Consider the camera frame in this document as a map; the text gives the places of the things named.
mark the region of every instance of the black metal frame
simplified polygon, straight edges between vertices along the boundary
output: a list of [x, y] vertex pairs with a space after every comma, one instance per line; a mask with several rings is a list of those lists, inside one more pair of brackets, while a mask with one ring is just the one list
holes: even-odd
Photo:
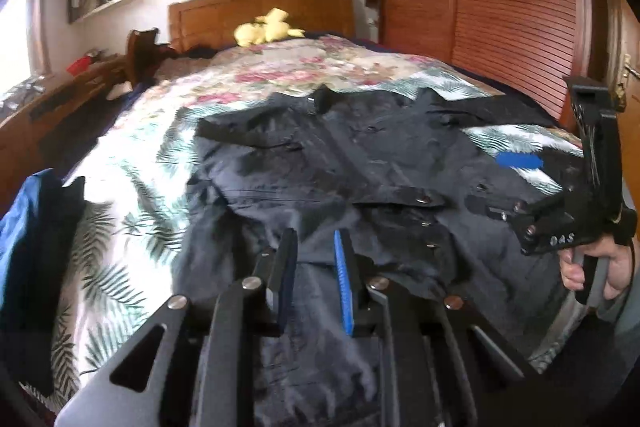
[[287, 229], [278, 250], [264, 252], [252, 276], [226, 288], [213, 310], [171, 297], [66, 404], [56, 425], [252, 425], [252, 343], [282, 334], [297, 256], [298, 237]]
[[444, 303], [411, 295], [376, 274], [336, 232], [343, 325], [380, 339], [381, 425], [582, 425], [571, 398], [537, 374], [462, 298]]
[[[524, 255], [539, 255], [593, 243], [604, 233], [618, 245], [629, 245], [638, 216], [622, 197], [622, 158], [618, 121], [606, 86], [582, 76], [564, 78], [578, 122], [584, 153], [584, 176], [579, 183], [536, 203], [496, 198], [484, 191], [469, 194], [469, 211], [509, 223]], [[602, 300], [609, 259], [574, 256], [583, 265], [581, 304]]]

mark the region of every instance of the wooden headboard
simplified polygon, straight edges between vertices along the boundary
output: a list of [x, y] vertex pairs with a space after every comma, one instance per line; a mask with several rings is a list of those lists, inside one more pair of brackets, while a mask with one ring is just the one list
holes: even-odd
[[169, 6], [171, 46], [182, 53], [235, 44], [236, 27], [273, 7], [289, 13], [292, 28], [355, 36], [352, 0], [190, 0]]

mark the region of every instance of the leaf-patterned bedding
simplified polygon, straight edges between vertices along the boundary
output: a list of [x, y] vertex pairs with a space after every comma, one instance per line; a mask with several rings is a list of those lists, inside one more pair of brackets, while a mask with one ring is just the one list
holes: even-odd
[[[57, 412], [140, 324], [171, 295], [170, 264], [188, 225], [184, 186], [194, 168], [197, 121], [261, 103], [273, 92], [303, 96], [385, 89], [415, 97], [432, 87], [448, 100], [497, 96], [431, 58], [376, 53], [333, 36], [232, 48], [213, 59], [166, 60], [147, 90], [118, 118], [75, 172], [86, 176], [79, 223], [52, 344]], [[575, 137], [532, 125], [465, 131], [485, 152], [543, 146], [582, 155]], [[560, 187], [540, 170], [518, 171], [546, 194]]]

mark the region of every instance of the finger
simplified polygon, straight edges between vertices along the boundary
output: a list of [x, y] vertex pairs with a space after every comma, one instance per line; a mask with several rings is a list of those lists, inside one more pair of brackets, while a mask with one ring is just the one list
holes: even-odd
[[567, 279], [580, 283], [584, 282], [584, 270], [579, 264], [566, 263], [565, 261], [560, 260], [560, 273]]
[[574, 257], [574, 250], [572, 248], [559, 250], [558, 256], [560, 257], [560, 261], [564, 261], [567, 264], [571, 264], [572, 258]]
[[571, 279], [575, 282], [584, 282], [584, 270], [579, 264], [570, 264], [564, 270], [562, 270], [562, 275], [567, 277], [567, 279]]
[[572, 281], [571, 279], [567, 279], [566, 277], [562, 277], [562, 284], [565, 288], [574, 292], [584, 290], [584, 284]]

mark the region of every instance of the bed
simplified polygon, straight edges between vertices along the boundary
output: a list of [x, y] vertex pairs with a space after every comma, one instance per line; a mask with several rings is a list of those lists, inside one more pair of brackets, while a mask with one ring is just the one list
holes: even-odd
[[[293, 27], [316, 38], [233, 47], [235, 27], [274, 6], [291, 14]], [[259, 106], [276, 92], [305, 96], [322, 84], [341, 92], [387, 90], [410, 98], [424, 88], [446, 100], [502, 96], [438, 60], [357, 44], [352, 0], [190, 0], [168, 12], [170, 46], [156, 44], [157, 30], [133, 31], [127, 46], [132, 83], [152, 77], [154, 85], [119, 116], [70, 177], [86, 177], [87, 204], [54, 329], [55, 391], [43, 396], [24, 386], [54, 412], [172, 294], [171, 265], [189, 224], [184, 186], [198, 163], [191, 144], [200, 119]], [[582, 155], [579, 140], [553, 126], [507, 124], [465, 133], [493, 156], [543, 149]], [[541, 169], [518, 174], [541, 196], [561, 190]], [[540, 273], [555, 269], [553, 260], [532, 263]], [[533, 344], [523, 344], [526, 355], [535, 351], [565, 300], [557, 273], [550, 287], [545, 301], [536, 304], [546, 318], [527, 325], [536, 334]], [[513, 305], [509, 312], [517, 309]], [[562, 341], [547, 339], [547, 344], [555, 352]], [[552, 355], [545, 353], [537, 367], [543, 369]]]

